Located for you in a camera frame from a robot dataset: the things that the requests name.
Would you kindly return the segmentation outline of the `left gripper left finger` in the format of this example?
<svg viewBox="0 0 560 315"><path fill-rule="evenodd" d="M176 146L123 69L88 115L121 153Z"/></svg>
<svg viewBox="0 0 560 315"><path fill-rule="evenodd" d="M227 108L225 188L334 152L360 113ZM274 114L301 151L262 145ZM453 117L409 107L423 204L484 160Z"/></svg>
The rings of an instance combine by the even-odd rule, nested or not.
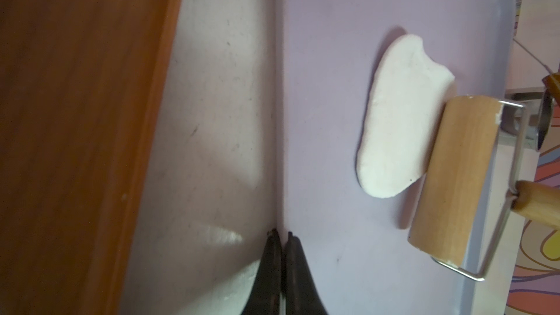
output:
<svg viewBox="0 0 560 315"><path fill-rule="evenodd" d="M282 245L277 229L268 232L251 293L242 311L247 314L274 314L280 311Z"/></svg>

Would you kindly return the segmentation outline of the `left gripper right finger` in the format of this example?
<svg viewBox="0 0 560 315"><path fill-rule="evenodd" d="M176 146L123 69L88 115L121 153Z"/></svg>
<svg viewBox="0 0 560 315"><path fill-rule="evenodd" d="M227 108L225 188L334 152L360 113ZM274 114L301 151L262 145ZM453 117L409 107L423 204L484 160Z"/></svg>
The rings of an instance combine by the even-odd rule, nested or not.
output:
<svg viewBox="0 0 560 315"><path fill-rule="evenodd" d="M285 244L285 311L288 315L327 315L316 289L302 243L292 232Z"/></svg>

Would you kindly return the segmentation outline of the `wooden dough roller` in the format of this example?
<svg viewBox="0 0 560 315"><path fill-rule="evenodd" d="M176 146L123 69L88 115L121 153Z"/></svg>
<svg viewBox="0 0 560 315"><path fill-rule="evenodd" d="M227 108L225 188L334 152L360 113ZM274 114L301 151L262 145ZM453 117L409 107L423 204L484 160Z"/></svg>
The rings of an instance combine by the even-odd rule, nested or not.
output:
<svg viewBox="0 0 560 315"><path fill-rule="evenodd" d="M462 264L507 108L521 113L508 188L486 254L473 273ZM510 213L559 229L559 190L519 179L529 116L525 104L488 96L458 96L446 103L409 230L412 246L444 268L484 281Z"/></svg>

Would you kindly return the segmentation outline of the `white dough piece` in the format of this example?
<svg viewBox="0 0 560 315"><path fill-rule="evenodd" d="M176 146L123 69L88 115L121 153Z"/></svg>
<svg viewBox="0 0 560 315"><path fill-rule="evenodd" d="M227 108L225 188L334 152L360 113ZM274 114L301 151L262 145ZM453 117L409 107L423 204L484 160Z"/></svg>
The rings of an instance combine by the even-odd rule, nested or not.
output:
<svg viewBox="0 0 560 315"><path fill-rule="evenodd" d="M392 198L426 174L444 106L455 96L455 76L427 55L420 36L392 42L373 76L357 152L368 195Z"/></svg>

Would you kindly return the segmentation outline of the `lilac plastic cutting mat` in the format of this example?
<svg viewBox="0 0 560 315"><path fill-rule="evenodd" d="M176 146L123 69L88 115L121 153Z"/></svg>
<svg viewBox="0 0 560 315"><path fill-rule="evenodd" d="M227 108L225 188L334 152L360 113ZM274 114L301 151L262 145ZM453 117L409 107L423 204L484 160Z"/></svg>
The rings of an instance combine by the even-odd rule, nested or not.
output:
<svg viewBox="0 0 560 315"><path fill-rule="evenodd" d="M355 171L373 72L403 33L456 76L505 92L515 0L277 0L281 228L303 245L329 314L470 314L475 282L412 247L406 195L365 194Z"/></svg>

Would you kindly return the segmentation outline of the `round metal cutter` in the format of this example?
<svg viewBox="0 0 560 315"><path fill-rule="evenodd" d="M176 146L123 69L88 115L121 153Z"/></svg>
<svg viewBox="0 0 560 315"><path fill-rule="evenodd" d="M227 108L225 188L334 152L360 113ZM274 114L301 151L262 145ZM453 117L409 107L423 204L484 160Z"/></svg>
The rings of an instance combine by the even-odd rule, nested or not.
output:
<svg viewBox="0 0 560 315"><path fill-rule="evenodd" d="M539 152L551 127L554 99L545 88L522 88L509 90L505 99L523 104L529 115L525 133L524 146ZM513 146L519 135L522 111L515 107L505 106L500 125L500 137L504 144Z"/></svg>

